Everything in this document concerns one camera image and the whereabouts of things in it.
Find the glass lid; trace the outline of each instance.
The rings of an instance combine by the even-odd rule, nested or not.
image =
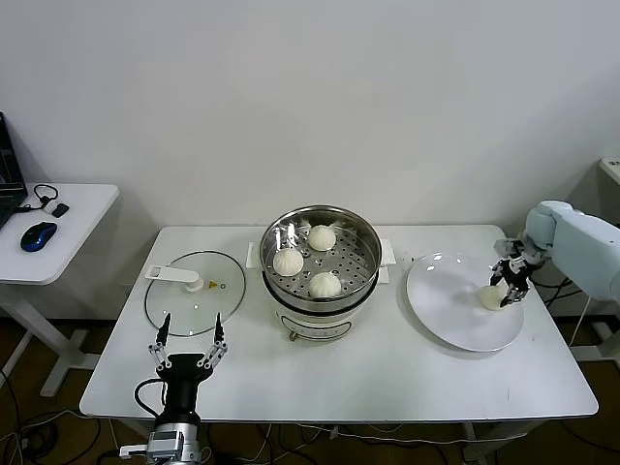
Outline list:
[[[190,290],[183,282],[152,281],[146,290],[144,310],[155,327],[171,314],[170,334],[194,336],[215,327],[219,313],[225,322],[245,294],[241,265],[226,254],[206,251],[179,257],[168,265],[175,271],[195,271],[203,280],[200,289]]]

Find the table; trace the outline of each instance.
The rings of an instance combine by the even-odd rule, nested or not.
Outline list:
[[[43,286],[58,279],[118,197],[118,188],[113,185],[52,185],[59,191],[59,200],[70,207],[67,213],[60,218],[42,210],[16,213],[0,229],[0,292],[8,300],[3,301],[2,308],[27,329],[3,370],[7,376],[11,373],[35,335],[59,355],[41,390],[41,395],[47,397],[56,395],[71,368],[92,370],[99,356],[79,350],[87,331],[77,330],[71,339],[67,339],[28,302],[20,286],[14,285]],[[33,194],[33,187],[34,184],[28,184],[30,196],[24,204],[40,204]],[[21,237],[28,228],[42,221],[56,223],[58,231],[42,250],[24,252],[19,247]]]
[[[147,346],[156,329],[144,314],[151,264],[167,264],[196,250],[218,250],[246,263],[249,242],[262,227],[171,227],[161,230],[99,364],[81,410],[97,417],[148,419],[134,401],[136,385],[155,374]],[[396,265],[378,286],[344,338],[291,342],[273,316],[274,300],[260,272],[246,269],[246,295],[225,324],[229,352],[201,385],[197,412],[206,421],[247,422],[469,422],[501,423],[489,437],[524,432],[545,419],[593,415],[598,403],[540,297],[524,299],[525,323],[516,340],[493,354],[468,353],[443,343],[415,317],[405,281],[412,259],[433,252],[496,260],[494,226],[381,226]],[[209,332],[170,337],[169,354],[204,351]],[[159,388],[146,403],[161,405]],[[473,444],[468,459],[503,443]]]

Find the blue computer mouse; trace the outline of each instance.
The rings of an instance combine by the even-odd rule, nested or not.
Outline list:
[[[21,238],[21,248],[26,252],[37,252],[43,249],[57,229],[58,225],[45,221],[29,228]]]

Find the steamed bun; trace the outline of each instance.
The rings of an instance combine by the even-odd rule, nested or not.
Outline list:
[[[497,286],[483,286],[478,291],[478,300],[488,310],[501,310],[500,304],[506,296],[507,290],[508,286],[502,285],[502,283]]]
[[[303,257],[295,249],[282,249],[273,257],[273,269],[280,276],[295,276],[303,268]]]
[[[314,250],[324,252],[336,243],[336,233],[329,226],[315,226],[308,234],[308,244]]]
[[[336,297],[341,293],[340,280],[331,273],[319,273],[312,277],[308,291],[313,297]]]

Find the floor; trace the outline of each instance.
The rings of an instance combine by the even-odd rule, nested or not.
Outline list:
[[[560,324],[565,336],[570,335],[574,324]],[[59,328],[70,334],[76,328],[74,325],[60,325]],[[110,325],[100,325],[91,328],[91,332],[84,343],[86,352],[100,352],[111,333]],[[9,357],[19,341],[23,330],[20,326],[8,319],[0,320],[0,366]],[[577,336],[575,344],[591,343],[596,336],[586,326]],[[39,395],[48,371],[55,361],[54,354],[38,340],[33,340],[25,354],[11,374],[11,382],[15,388],[19,413],[22,421],[49,411],[77,409],[79,399],[88,382],[89,373],[74,371],[55,398],[44,398]],[[617,464],[620,463],[620,372],[615,365],[607,362],[582,363],[581,369],[595,391],[601,409],[592,418],[571,420],[566,422],[549,421],[537,428],[526,438],[512,442],[500,450],[498,456],[488,457],[487,463],[493,465],[499,460],[501,465],[528,465],[562,463],[562,464]],[[0,437],[16,427],[16,413],[12,398],[6,385],[0,389]],[[94,419],[80,419],[64,416],[56,422],[58,439],[55,447],[43,458],[37,460],[40,464],[64,464],[78,453],[82,452],[92,442],[97,432],[97,421]],[[139,444],[143,439],[127,428],[124,424],[113,421],[113,428],[120,445]],[[84,456],[71,463],[94,464],[97,457],[104,451],[114,449],[114,442],[110,433],[109,423],[101,421],[101,432],[93,448]],[[570,433],[584,438],[586,441],[619,451],[611,451],[586,444]],[[210,444],[214,454],[207,463],[227,464],[244,463],[232,460],[232,457],[254,457],[263,443],[263,436],[267,425],[262,426],[263,433],[257,425],[217,423],[201,429],[200,440],[202,445]],[[384,436],[393,438],[432,438],[437,440],[451,440],[463,437],[463,430],[459,425],[405,425],[392,433],[382,433],[370,426],[349,426],[349,430],[356,434]],[[300,427],[296,425],[272,425],[270,444],[273,457],[279,456],[284,450],[279,440],[284,439],[285,445],[295,448],[303,441],[309,442],[315,435],[313,430],[307,429],[301,437]],[[0,444],[0,453],[6,449],[3,462],[9,464],[9,457],[14,451],[15,443]],[[459,446],[434,448],[417,446],[413,449],[403,449],[392,445],[364,444],[356,439],[337,438],[330,440],[326,433],[319,435],[316,441],[300,450],[308,456],[304,458],[289,454],[278,461],[281,465],[301,463],[316,463],[319,465],[360,463],[360,464],[408,464],[420,463],[425,465],[450,465],[462,463]],[[265,448],[256,463],[268,465],[269,450]],[[117,458],[107,458],[103,465],[113,464],[141,464],[143,460],[134,458],[131,461],[121,461]]]

